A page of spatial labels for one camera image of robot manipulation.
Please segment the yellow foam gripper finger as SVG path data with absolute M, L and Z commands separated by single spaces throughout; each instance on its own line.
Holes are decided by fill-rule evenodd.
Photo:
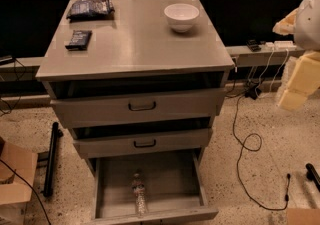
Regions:
M 277 92 L 277 105 L 285 110 L 296 110 L 319 87 L 320 52 L 306 51 L 299 58 L 290 57 Z
M 277 22 L 272 31 L 279 35 L 293 35 L 295 32 L 295 21 L 298 9 L 291 11 L 286 17 Z

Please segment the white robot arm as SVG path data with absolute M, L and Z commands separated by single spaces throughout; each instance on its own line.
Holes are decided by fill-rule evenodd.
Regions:
M 298 59 L 288 60 L 278 91 L 278 106 L 292 111 L 320 87 L 320 0 L 303 0 L 272 31 L 292 34 L 295 44 L 304 50 Z

